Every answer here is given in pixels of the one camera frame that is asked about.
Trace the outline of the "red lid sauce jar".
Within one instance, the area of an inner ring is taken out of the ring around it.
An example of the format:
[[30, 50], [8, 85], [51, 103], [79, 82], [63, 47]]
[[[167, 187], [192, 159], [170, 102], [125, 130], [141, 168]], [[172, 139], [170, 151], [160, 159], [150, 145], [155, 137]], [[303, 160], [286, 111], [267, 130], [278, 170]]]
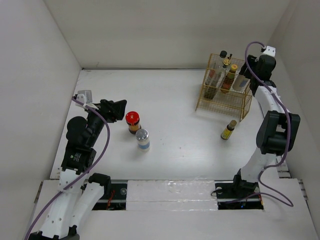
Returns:
[[140, 115], [136, 111], [129, 111], [125, 116], [125, 121], [128, 124], [128, 130], [131, 134], [135, 135], [140, 130]]

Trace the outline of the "yellow cap sauce bottle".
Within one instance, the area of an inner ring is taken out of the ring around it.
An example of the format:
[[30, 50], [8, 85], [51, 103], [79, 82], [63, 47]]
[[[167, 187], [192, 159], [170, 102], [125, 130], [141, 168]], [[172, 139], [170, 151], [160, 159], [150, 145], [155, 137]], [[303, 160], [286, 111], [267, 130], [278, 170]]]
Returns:
[[236, 71], [238, 69], [238, 65], [237, 64], [232, 64], [229, 71], [227, 72], [227, 74], [224, 77], [224, 80], [222, 81], [221, 87], [220, 87], [220, 91], [224, 94], [228, 93], [234, 80], [235, 80], [235, 76], [236, 76]]

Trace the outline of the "gold spout oil bottle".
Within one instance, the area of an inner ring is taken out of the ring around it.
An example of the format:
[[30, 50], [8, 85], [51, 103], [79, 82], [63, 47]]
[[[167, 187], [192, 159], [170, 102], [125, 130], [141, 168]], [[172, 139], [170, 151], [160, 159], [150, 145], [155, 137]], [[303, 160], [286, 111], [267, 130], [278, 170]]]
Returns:
[[220, 68], [218, 68], [215, 76], [215, 87], [218, 90], [221, 87], [222, 81], [224, 80], [228, 70], [229, 66], [231, 64], [233, 54], [231, 53], [227, 58], [225, 58], [222, 62], [222, 65]]

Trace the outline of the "black cap vinegar bottle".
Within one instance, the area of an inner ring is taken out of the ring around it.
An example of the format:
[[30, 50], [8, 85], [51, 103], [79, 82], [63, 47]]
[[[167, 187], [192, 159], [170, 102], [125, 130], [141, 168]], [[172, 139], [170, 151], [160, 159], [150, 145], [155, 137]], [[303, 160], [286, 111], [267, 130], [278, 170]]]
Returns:
[[214, 58], [210, 67], [209, 67], [209, 74], [205, 81], [206, 89], [204, 93], [204, 97], [206, 99], [212, 100], [217, 92], [217, 84], [218, 81], [224, 72], [223, 62], [227, 57], [227, 52], [222, 50], [219, 54], [219, 57]]

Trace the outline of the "silver lid shaker blue label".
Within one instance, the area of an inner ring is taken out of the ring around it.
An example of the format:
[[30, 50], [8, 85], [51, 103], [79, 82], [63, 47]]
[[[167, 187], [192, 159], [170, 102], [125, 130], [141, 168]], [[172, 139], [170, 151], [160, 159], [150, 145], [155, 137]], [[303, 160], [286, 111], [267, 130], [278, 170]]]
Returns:
[[135, 138], [137, 140], [138, 148], [141, 151], [147, 152], [150, 149], [150, 139], [149, 139], [149, 132], [146, 129], [139, 129], [135, 133]]

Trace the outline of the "small yellow label bottle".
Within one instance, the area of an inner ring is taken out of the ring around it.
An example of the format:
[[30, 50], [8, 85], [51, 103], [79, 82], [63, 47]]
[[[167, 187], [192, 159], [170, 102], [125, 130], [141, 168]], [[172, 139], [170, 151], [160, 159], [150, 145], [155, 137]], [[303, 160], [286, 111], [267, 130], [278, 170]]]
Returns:
[[220, 137], [223, 140], [228, 140], [230, 138], [230, 136], [232, 135], [236, 125], [237, 125], [237, 121], [231, 120], [230, 123], [226, 126], [226, 128], [221, 133]]

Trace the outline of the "silver lid shaker tall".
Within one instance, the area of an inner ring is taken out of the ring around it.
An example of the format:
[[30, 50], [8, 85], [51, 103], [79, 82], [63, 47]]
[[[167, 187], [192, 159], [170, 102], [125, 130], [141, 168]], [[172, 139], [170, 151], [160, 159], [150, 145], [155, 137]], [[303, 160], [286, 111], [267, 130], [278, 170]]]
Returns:
[[236, 92], [242, 92], [246, 87], [248, 81], [248, 78], [246, 78], [244, 75], [239, 74], [233, 82], [232, 89]]

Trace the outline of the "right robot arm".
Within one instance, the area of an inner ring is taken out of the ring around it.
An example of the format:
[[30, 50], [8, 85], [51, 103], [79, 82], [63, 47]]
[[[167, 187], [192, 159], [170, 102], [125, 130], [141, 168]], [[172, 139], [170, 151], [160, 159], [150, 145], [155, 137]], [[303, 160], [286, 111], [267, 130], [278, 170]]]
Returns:
[[[216, 198], [220, 210], [262, 209], [260, 187], [266, 186], [261, 181], [262, 175], [285, 161], [301, 121], [298, 114], [290, 113], [282, 103], [271, 80], [275, 57], [248, 55], [245, 60], [243, 73], [250, 79], [250, 90], [260, 104], [264, 119], [256, 135], [256, 149], [247, 164], [238, 170], [233, 180], [215, 182], [211, 195]], [[276, 157], [281, 157], [280, 163], [272, 164]]]

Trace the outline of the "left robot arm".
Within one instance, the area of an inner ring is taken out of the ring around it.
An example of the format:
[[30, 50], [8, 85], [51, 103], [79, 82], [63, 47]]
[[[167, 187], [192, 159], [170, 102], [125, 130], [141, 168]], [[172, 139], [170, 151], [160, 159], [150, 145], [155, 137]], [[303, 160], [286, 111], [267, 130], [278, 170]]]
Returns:
[[95, 204], [111, 195], [110, 176], [88, 174], [107, 150], [104, 147], [97, 156], [94, 149], [102, 129], [106, 128], [105, 146], [108, 146], [109, 124], [124, 118], [127, 101], [102, 99], [92, 103], [90, 98], [79, 93], [72, 101], [87, 112], [87, 117], [76, 116], [67, 123], [67, 144], [57, 193], [35, 217], [25, 235], [26, 240], [78, 240]]

